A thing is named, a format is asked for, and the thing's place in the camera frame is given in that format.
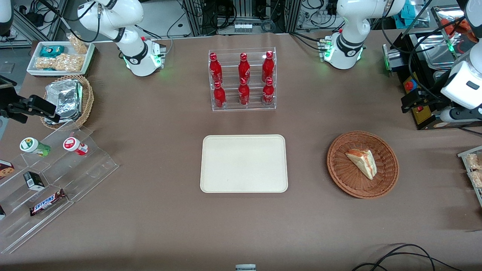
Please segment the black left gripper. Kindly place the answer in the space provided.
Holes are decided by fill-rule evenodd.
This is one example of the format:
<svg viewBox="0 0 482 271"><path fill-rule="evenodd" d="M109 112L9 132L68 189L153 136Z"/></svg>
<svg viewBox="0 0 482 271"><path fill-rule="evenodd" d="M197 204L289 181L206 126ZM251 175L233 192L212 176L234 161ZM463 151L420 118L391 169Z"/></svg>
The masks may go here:
<svg viewBox="0 0 482 271"><path fill-rule="evenodd" d="M421 88L415 88L401 98L401 111L403 114L408 113L412 108L415 113L421 113L423 110L437 113L445 108L445 100L441 99L438 91L435 95L440 99L436 99L431 94L423 91ZM417 102L419 98L424 98L423 101Z"/></svg>

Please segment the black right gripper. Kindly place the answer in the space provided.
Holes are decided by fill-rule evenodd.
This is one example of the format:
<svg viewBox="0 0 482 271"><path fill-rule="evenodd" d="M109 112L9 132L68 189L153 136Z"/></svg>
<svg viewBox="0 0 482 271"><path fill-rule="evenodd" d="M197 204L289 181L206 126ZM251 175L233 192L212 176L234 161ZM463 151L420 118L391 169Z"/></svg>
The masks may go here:
<svg viewBox="0 0 482 271"><path fill-rule="evenodd" d="M29 98L19 96L14 89L16 85L16 82L0 76L0 111L2 117L25 124L28 119L25 114L30 111L44 118L45 122L56 124L60 121L61 117L56 114L54 104L37 95L31 95Z"/></svg>

